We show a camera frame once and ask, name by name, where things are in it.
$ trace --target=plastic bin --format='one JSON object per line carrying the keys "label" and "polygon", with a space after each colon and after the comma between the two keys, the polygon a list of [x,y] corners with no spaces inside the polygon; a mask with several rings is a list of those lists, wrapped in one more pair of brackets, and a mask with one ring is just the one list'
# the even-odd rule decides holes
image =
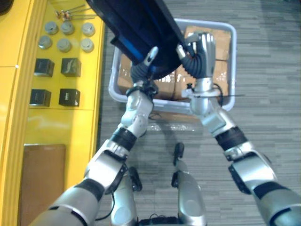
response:
{"label": "plastic bin", "polygon": [[[228,91],[229,95],[224,97],[223,109],[226,111],[231,110],[235,103],[235,77],[236,77],[236,50],[237,50],[237,35],[235,28],[226,23],[213,22],[213,21],[202,21],[202,20],[188,20],[188,19],[175,19],[176,23],[182,31],[186,30],[187,26],[195,25],[200,27],[207,27],[212,29],[220,29],[228,31],[231,33],[230,50],[229,50],[229,60],[228,60]],[[112,71],[109,83],[109,94],[110,96],[119,102],[126,102],[127,97],[122,95],[118,85],[118,74],[119,74],[119,64],[120,64],[121,51],[118,48],[114,50],[114,57],[112,63]],[[172,112],[172,113],[183,113],[192,114],[190,111],[189,102],[183,101],[172,101],[172,100],[160,100],[153,99],[154,110],[162,112]]]}

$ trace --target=black box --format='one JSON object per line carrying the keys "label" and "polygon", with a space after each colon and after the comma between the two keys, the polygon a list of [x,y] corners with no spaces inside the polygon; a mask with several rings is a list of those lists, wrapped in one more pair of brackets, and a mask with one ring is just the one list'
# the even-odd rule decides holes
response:
{"label": "black box", "polygon": [[59,104],[68,107],[79,106],[80,92],[77,89],[61,89]]}
{"label": "black box", "polygon": [[49,107],[50,97],[51,92],[47,91],[46,89],[32,89],[29,104],[33,106]]}
{"label": "black box", "polygon": [[52,77],[55,63],[49,59],[36,59],[33,74],[35,76]]}
{"label": "black box", "polygon": [[63,58],[61,73],[67,77],[80,77],[81,62],[77,58]]}

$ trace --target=cardboard box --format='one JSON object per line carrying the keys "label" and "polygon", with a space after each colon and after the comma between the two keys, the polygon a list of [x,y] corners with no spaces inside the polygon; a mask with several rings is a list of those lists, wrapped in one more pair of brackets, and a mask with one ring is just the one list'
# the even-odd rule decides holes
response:
{"label": "cardboard box", "polygon": [[[213,82],[217,83],[221,87],[224,96],[228,95],[227,70],[228,64],[226,61],[215,61]],[[187,88],[187,83],[192,83],[192,87],[194,87],[195,78],[190,76],[181,65],[176,69],[176,83],[173,100],[184,100],[184,98],[182,98],[182,90]]]}
{"label": "cardboard box", "polygon": [[186,28],[185,38],[190,36],[193,32],[199,32],[199,31],[208,32],[214,36],[216,42],[215,58],[217,60],[229,59],[229,48],[230,48],[230,40],[231,40],[230,32],[206,28],[206,27],[188,26]]}
{"label": "cardboard box", "polygon": [[19,225],[29,225],[64,191],[65,146],[25,145]]}
{"label": "cardboard box", "polygon": [[[121,54],[117,85],[122,94],[125,94],[133,86],[130,73],[131,64],[130,59],[126,55]],[[170,100],[174,93],[175,72],[168,74],[162,79],[155,80],[155,83],[159,88],[159,93],[155,98]]]}
{"label": "cardboard box", "polygon": [[228,91],[228,64],[226,61],[216,60],[213,74],[213,82],[222,89],[223,96],[229,94]]}

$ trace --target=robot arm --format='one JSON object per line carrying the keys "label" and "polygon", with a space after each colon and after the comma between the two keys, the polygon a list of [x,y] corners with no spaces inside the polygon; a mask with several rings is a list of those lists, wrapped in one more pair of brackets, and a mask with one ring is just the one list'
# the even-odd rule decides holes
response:
{"label": "robot arm", "polygon": [[137,138],[147,129],[153,108],[152,98],[158,88],[146,78],[147,69],[158,48],[154,47],[145,61],[133,67],[136,80],[127,91],[127,109],[121,123],[109,140],[87,165],[84,179],[65,191],[47,211],[41,213],[33,226],[89,226],[93,225],[103,194],[113,193],[125,172],[125,161]]}
{"label": "robot arm", "polygon": [[177,53],[184,68],[196,78],[195,88],[182,96],[189,97],[190,108],[224,150],[229,171],[241,192],[252,194],[267,225],[301,225],[301,197],[279,184],[271,162],[255,150],[229,114],[218,104],[213,89],[215,41],[209,33],[195,33],[188,39],[196,43],[196,55],[187,55],[182,46]]}

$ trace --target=yellow shelf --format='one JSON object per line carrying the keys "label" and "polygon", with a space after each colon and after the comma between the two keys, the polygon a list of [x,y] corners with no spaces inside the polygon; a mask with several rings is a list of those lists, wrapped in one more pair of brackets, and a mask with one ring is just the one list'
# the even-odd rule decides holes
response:
{"label": "yellow shelf", "polygon": [[[65,188],[79,182],[92,157],[97,134],[101,82],[104,23],[96,17],[72,21],[75,32],[61,31],[49,35],[52,46],[38,48],[44,25],[62,21],[54,10],[68,9],[84,0],[15,0],[11,10],[0,16],[0,225],[17,225],[24,143],[65,144]],[[86,53],[79,47],[86,38],[80,31],[85,22],[93,23],[95,34],[89,37],[94,50]],[[68,38],[72,48],[67,53],[57,50],[60,38]],[[62,58],[77,57],[81,61],[81,76],[65,77],[60,73]],[[55,63],[52,78],[33,76],[36,58],[48,58]],[[79,107],[58,104],[60,89],[80,91]],[[29,107],[31,89],[51,92],[49,107]]]}

